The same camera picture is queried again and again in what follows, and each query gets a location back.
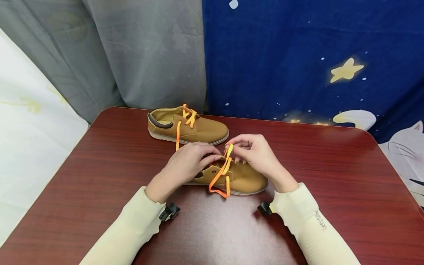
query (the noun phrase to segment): sleeve cuff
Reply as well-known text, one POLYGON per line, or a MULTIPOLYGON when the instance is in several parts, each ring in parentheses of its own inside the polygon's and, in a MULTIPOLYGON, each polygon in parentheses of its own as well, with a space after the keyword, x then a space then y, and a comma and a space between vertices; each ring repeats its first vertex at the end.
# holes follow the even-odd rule
POLYGON ((281 216, 284 225, 298 239, 306 221, 318 211, 318 204, 305 184, 299 183, 299 187, 292 192, 275 191, 270 208, 281 216))
POLYGON ((126 223, 136 233, 143 233, 153 223, 159 227, 159 216, 166 207, 166 202, 153 202, 145 193, 146 187, 141 187, 133 198, 124 206, 118 220, 126 223))

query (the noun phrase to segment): wooden table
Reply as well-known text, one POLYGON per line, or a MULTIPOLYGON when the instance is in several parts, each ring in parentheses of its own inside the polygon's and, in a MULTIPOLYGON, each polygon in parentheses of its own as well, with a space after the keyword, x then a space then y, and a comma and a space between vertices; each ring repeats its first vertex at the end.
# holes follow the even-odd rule
MULTIPOLYGON (((225 123, 230 137, 263 134, 362 264, 424 264, 424 214, 370 134, 211 118, 225 123)), ((174 143, 150 137, 146 110, 103 111, 0 249, 0 264, 78 264, 174 150, 174 143)), ((181 212, 161 225, 134 264, 306 264, 281 218, 256 210, 272 198, 271 186, 228 200, 206 187, 182 187, 168 200, 181 212)))

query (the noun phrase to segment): cartoon cat print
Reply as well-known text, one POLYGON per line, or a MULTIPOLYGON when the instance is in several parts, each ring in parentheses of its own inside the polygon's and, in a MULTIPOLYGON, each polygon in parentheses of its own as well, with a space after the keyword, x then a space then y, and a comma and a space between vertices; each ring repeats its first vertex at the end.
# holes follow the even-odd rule
POLYGON ((420 120, 413 126, 396 132, 388 142, 379 146, 412 196, 424 209, 423 128, 420 120))

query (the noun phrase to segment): sleeve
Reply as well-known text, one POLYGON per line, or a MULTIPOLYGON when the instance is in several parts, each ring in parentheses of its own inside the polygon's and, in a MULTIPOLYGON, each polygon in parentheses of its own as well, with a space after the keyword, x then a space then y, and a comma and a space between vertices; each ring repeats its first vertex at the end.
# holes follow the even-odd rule
POLYGON ((358 265, 352 250, 318 209, 303 183, 292 192, 275 192, 270 204, 295 236, 310 265, 358 265))
POLYGON ((159 232, 165 204, 155 203, 141 187, 94 244, 80 265, 131 265, 140 248, 159 232))

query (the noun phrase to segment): shoelace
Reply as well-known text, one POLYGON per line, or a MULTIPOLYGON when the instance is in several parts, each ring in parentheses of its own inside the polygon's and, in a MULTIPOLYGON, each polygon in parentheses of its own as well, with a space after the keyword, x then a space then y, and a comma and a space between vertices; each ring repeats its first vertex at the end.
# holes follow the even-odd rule
MULTIPOLYGON (((193 129, 194 126, 194 121, 196 120, 196 115, 197 112, 194 109, 189 109, 187 107, 187 104, 183 104, 183 117, 187 118, 187 116, 191 114, 190 118, 187 119, 186 123, 184 124, 185 126, 190 124, 190 129, 193 129)), ((180 127, 181 127, 181 123, 183 121, 179 121, 178 125, 177 125, 177 150, 180 148, 180 127)))
MULTIPOLYGON (((184 125, 187 126, 187 125, 190 124, 190 129, 193 129, 194 122, 196 120, 197 112, 194 109, 189 109, 187 107, 187 104, 183 104, 183 117, 187 118, 188 115, 190 115, 190 114, 191 114, 190 118, 187 119, 187 121, 184 125)), ((176 149, 177 150, 180 148, 180 127, 181 127, 181 124, 182 124, 182 120, 179 121, 178 125, 177 125, 177 141, 176 141, 177 142, 176 143, 176 149)), ((233 144, 230 144, 228 151, 225 150, 225 153, 224 153, 224 156, 226 157, 225 163, 222 166, 222 168, 219 170, 218 174, 216 174, 216 176, 213 178, 213 180, 209 183, 209 191, 210 192, 216 192, 224 198, 228 198, 230 196, 230 176, 226 176, 226 179, 225 179, 226 193, 223 193, 221 190, 213 190, 212 186, 218 181, 219 177, 227 174, 228 169, 230 168, 231 161, 232 161, 230 154, 231 154, 231 151, 233 150, 233 147, 234 147, 233 144)))
POLYGON ((211 183, 209 183, 209 191, 210 192, 216 192, 219 195, 221 195, 222 197, 224 197, 225 199, 227 199, 230 196, 230 176, 227 175, 225 177, 226 193, 223 193, 221 190, 213 190, 212 186, 216 183, 216 181, 218 181, 219 177, 227 174, 228 169, 230 168, 231 160, 232 160, 232 158, 230 157, 230 154, 231 154, 231 151, 233 151, 233 147, 234 147, 233 144, 230 144, 228 151, 225 150, 225 154, 224 154, 225 163, 222 166, 222 168, 219 170, 218 174, 216 174, 216 176, 213 178, 211 183))

